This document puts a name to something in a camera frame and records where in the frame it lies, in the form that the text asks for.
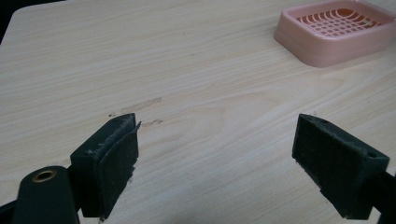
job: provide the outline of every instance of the black plastic part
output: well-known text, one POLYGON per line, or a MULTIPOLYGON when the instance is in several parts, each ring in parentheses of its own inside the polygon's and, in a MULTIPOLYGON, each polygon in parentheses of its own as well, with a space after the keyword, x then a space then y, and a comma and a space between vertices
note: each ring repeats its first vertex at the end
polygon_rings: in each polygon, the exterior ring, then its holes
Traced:
POLYGON ((308 115, 299 116, 292 157, 342 217, 369 217, 373 204, 365 185, 386 172, 389 157, 329 121, 308 115))
POLYGON ((373 206, 381 212, 378 224, 396 223, 396 177, 388 173, 377 175, 366 185, 373 206))
POLYGON ((139 126, 134 114, 114 118, 70 156, 69 171, 84 217, 110 215, 134 170, 139 126))
POLYGON ((22 180, 12 223, 79 223, 64 167, 42 168, 22 180))
POLYGON ((4 204, 0 207, 0 223, 10 224, 12 223, 12 218, 14 216, 16 201, 4 204))

